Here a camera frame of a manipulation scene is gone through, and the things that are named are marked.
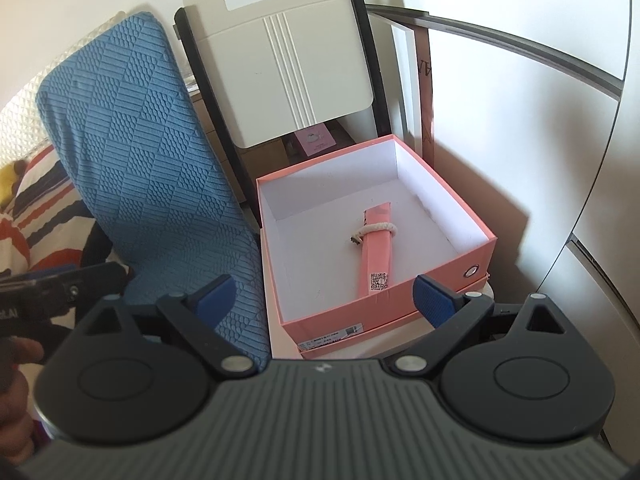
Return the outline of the person's left hand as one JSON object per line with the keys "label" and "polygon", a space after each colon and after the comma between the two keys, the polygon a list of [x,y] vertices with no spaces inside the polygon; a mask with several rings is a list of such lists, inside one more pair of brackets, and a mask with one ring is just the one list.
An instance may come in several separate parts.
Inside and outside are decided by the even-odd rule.
{"label": "person's left hand", "polygon": [[12,465],[19,465],[32,456],[35,445],[32,442],[34,421],[27,409],[29,385],[18,367],[39,363],[43,348],[38,341],[27,338],[11,337],[10,341],[14,356],[12,379],[1,395],[1,456]]}

